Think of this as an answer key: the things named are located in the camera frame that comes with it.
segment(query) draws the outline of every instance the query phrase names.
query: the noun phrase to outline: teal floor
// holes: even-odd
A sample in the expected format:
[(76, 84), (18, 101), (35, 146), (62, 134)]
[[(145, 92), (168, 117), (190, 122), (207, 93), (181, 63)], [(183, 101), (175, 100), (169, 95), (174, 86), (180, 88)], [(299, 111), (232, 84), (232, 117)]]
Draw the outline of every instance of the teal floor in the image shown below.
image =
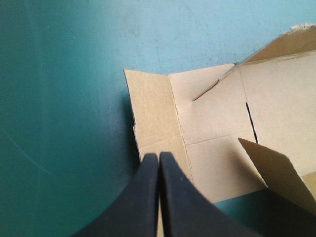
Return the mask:
[(0, 0), (0, 236), (67, 236), (129, 182), (124, 68), (241, 61), (315, 13), (313, 0)]

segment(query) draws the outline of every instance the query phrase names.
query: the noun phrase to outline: cardboard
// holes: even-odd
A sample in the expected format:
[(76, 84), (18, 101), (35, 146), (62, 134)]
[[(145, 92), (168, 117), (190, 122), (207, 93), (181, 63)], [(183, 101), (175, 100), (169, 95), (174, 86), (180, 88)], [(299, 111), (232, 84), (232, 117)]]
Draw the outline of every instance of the cardboard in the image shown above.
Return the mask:
[[(293, 27), (236, 65), (166, 76), (133, 70), (125, 74), (140, 157), (173, 152), (210, 202), (268, 185), (316, 214), (315, 25)], [(247, 154), (238, 137), (252, 142), (257, 137), (259, 144), (285, 155), (269, 150), (271, 158), (264, 162), (261, 156), (249, 157), (249, 147), (251, 154), (262, 147), (244, 142)], [(293, 185), (275, 183), (278, 179)], [(298, 187), (304, 195), (289, 195)]]
[(301, 177), (285, 155), (239, 139), (268, 188), (316, 215), (316, 173)]

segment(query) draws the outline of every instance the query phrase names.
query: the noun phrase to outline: box flap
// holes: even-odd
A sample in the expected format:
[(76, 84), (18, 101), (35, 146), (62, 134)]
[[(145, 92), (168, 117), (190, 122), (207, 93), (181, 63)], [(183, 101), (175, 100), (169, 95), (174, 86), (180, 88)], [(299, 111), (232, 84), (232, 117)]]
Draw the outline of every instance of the box flap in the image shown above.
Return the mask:
[(168, 76), (124, 70), (134, 114), (140, 159), (170, 151), (192, 180)]
[(305, 23), (291, 27), (262, 49), (248, 57), (253, 62), (316, 50), (316, 25)]
[(269, 189), (316, 215), (315, 199), (288, 157), (241, 138), (239, 141)]

